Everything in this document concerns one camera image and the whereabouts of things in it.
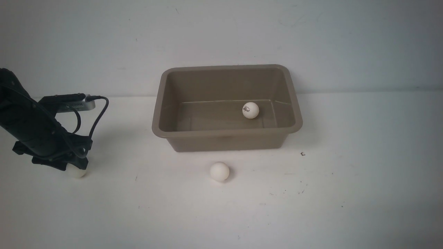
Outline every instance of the bin bottom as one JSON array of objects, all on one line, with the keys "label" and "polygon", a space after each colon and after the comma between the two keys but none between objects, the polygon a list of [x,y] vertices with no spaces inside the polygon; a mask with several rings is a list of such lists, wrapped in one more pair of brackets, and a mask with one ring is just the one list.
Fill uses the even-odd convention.
[{"label": "bin bottom", "polygon": [[[260,108],[260,113],[254,119],[243,116],[241,109],[247,102],[254,102]],[[178,132],[276,127],[274,108],[270,100],[181,103],[177,117]]]}]

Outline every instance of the cable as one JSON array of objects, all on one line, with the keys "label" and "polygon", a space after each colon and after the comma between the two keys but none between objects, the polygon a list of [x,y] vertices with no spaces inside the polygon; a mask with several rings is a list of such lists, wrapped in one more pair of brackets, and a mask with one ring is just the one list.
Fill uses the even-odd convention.
[{"label": "cable", "polygon": [[103,96],[89,96],[89,97],[86,97],[87,101],[92,101],[92,100],[96,100],[96,99],[104,99],[106,101],[106,104],[103,107],[103,109],[101,110],[101,112],[98,115],[97,119],[94,121],[94,124],[92,125],[91,130],[89,131],[89,138],[92,138],[92,134],[94,133],[95,127],[97,126],[98,122],[100,121],[101,117],[103,116],[103,114],[105,113],[106,109],[109,106],[109,99],[107,97],[103,97]]},{"label": "cable", "polygon": [[77,117],[77,127],[75,128],[75,130],[73,132],[71,132],[71,134],[75,134],[76,132],[78,132],[78,130],[80,129],[80,126],[82,125],[82,118],[80,117],[80,114],[78,113],[78,111],[69,104],[65,104],[65,103],[57,103],[57,104],[65,105],[67,108],[71,109],[71,111],[73,111],[75,113],[75,116]]}]

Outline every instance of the robotic arm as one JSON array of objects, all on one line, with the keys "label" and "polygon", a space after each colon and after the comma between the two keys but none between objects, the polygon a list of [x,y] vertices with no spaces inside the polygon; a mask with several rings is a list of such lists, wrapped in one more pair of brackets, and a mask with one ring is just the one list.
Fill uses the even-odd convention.
[{"label": "robotic arm", "polygon": [[[104,99],[106,105],[95,120],[88,136],[75,134],[81,125],[79,111],[95,108],[95,100]],[[109,100],[83,93],[55,95],[33,100],[17,77],[7,69],[0,69],[0,126],[19,141],[15,153],[33,156],[32,163],[65,171],[68,163],[80,170],[88,166],[86,158],[92,146],[94,129],[108,108]],[[75,112],[77,128],[70,133],[55,119],[60,112]]]}]

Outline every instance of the black mount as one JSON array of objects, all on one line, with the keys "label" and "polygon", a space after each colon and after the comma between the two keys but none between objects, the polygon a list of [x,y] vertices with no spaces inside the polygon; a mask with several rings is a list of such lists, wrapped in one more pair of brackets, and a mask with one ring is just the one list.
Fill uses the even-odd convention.
[{"label": "black mount", "polygon": [[65,171],[70,163],[85,170],[88,159],[77,157],[69,149],[62,132],[81,152],[91,149],[92,140],[67,132],[54,119],[63,102],[78,98],[84,98],[84,94],[48,96],[37,103],[11,71],[0,69],[0,126],[19,140],[12,150],[18,155],[32,156],[34,164]]}]

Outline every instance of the ball in bin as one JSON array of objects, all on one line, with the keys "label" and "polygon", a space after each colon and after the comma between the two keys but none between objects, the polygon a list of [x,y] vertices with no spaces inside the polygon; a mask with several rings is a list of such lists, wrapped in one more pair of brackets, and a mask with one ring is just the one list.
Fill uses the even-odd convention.
[{"label": "ball in bin", "polygon": [[258,105],[254,102],[248,102],[243,106],[242,112],[243,116],[248,119],[253,119],[258,116],[259,113]]}]

